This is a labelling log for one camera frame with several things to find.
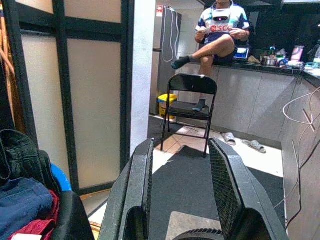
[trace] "man's hand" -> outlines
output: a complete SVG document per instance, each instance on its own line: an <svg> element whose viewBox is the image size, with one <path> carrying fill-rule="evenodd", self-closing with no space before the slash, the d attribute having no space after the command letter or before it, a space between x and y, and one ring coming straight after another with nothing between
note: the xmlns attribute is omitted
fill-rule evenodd
<svg viewBox="0 0 320 240"><path fill-rule="evenodd" d="M200 44L204 40L206 36L206 31L205 30L199 30L195 34L195 41Z"/></svg>
<svg viewBox="0 0 320 240"><path fill-rule="evenodd" d="M250 32L248 30L243 30L240 28L232 28L230 31L230 36L237 40L247 40L249 38Z"/></svg>

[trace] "rug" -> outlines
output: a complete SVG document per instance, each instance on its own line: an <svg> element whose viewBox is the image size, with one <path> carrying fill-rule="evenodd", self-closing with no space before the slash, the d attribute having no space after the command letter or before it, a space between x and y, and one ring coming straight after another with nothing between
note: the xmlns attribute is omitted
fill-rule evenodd
<svg viewBox="0 0 320 240"><path fill-rule="evenodd" d="M161 144L162 130L164 127L163 119L149 116L149 124L148 124L148 138L154 138L154 146L158 146ZM168 128L166 126L166 131L164 134L164 140L175 134L179 131L183 126L178 124L170 124L170 132L168 132Z"/></svg>
<svg viewBox="0 0 320 240"><path fill-rule="evenodd" d="M210 156L185 146L152 177L149 239L165 239L172 212L219 220L214 200ZM283 178L249 168L273 204L284 196ZM284 207L276 209L284 224Z"/></svg>

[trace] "door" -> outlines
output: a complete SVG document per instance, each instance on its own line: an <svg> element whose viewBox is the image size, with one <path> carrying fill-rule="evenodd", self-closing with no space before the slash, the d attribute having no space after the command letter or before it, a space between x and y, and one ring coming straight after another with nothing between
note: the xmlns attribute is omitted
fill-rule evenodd
<svg viewBox="0 0 320 240"><path fill-rule="evenodd" d="M80 195L130 157L134 0L3 1L27 134Z"/></svg>

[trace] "chair leg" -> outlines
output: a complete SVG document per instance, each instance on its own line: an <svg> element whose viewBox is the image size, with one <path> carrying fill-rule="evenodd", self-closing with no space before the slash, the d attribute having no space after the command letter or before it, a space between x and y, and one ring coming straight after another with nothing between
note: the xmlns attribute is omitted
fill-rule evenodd
<svg viewBox="0 0 320 240"><path fill-rule="evenodd" d="M208 120L206 128L205 128L206 136L205 136L205 147L204 147L204 152L203 152L203 158L206 158L206 155L207 155L207 147L208 147L210 128L211 128L211 119L212 119L211 117Z"/></svg>
<svg viewBox="0 0 320 240"><path fill-rule="evenodd" d="M168 114L168 133L170 133L170 115Z"/></svg>
<svg viewBox="0 0 320 240"><path fill-rule="evenodd" d="M167 121L167 111L165 111L165 115L163 119L163 129L162 129L161 148L160 148L161 151L164 149L166 121Z"/></svg>

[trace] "slipper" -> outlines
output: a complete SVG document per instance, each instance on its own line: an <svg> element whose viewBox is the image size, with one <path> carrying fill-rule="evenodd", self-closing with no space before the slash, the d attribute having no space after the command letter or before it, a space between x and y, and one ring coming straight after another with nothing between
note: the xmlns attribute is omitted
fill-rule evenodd
<svg viewBox="0 0 320 240"><path fill-rule="evenodd" d="M248 141L248 140L242 140L242 142L249 146L250 148L253 148L254 150L257 150L259 153L265 154L267 151L257 140Z"/></svg>
<svg viewBox="0 0 320 240"><path fill-rule="evenodd" d="M222 133L221 135L227 144L232 146L236 145L236 139L232 132Z"/></svg>

